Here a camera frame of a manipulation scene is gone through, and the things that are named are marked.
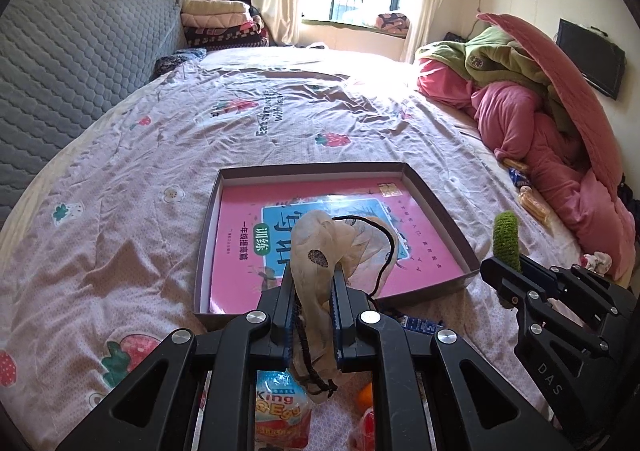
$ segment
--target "window sill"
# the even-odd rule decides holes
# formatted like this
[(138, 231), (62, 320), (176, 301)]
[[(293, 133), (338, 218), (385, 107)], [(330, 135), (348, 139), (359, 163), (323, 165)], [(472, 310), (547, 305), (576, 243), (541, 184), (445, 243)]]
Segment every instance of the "window sill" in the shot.
[(376, 34), (383, 34), (385, 36), (391, 36), (393, 38), (399, 38), (400, 40), (404, 40), (406, 38), (406, 34), (393, 34), (392, 32), (387, 32), (386, 30), (380, 30), (375, 27), (365, 27), (363, 25), (353, 25), (353, 24), (344, 24), (342, 22), (330, 22), (323, 20), (308, 20), (306, 18), (302, 18), (302, 23), (305, 25), (327, 25), (329, 27), (335, 28), (350, 28), (351, 30), (364, 30), (367, 32), (375, 32)]

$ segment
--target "green label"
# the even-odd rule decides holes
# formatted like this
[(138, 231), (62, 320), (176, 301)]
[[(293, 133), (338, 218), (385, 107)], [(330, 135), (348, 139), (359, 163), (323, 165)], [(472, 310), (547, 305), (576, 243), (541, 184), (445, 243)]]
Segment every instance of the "green label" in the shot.
[(266, 256), (271, 250), (271, 238), (269, 236), (269, 226), (267, 224), (254, 225), (254, 253), (259, 256)]

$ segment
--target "beige folded blanket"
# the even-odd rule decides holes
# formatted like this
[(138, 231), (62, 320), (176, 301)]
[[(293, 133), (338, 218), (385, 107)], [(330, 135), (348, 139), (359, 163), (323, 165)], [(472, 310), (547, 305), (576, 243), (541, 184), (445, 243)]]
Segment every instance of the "beige folded blanket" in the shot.
[(249, 6), (244, 2), (228, 0), (185, 0), (182, 12), (195, 16), (209, 14), (229, 14), (231, 12), (249, 12)]
[(247, 22), (253, 22), (248, 12), (228, 12), (227, 14), (207, 14), (205, 16), (183, 12), (180, 18), (183, 27), (197, 28), (237, 27)]

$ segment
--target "black screen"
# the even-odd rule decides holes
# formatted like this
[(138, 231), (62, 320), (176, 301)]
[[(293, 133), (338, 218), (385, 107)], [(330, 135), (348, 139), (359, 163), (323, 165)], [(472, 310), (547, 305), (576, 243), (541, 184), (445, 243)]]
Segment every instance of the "black screen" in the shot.
[(591, 86), (607, 97), (618, 98), (625, 73), (625, 53), (607, 38), (560, 20), (558, 46), (574, 62)]

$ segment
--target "green blanket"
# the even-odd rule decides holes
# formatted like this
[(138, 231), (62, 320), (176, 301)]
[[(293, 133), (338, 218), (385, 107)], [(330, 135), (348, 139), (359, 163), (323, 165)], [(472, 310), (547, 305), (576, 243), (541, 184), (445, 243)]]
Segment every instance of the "green blanket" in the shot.
[(551, 80), (500, 27), (489, 27), (466, 43), (438, 41), (425, 45), (416, 53), (416, 59), (422, 58), (440, 61), (481, 87), (496, 81), (513, 81), (529, 88), (545, 100), (546, 111), (555, 119), (558, 130), (577, 133)]

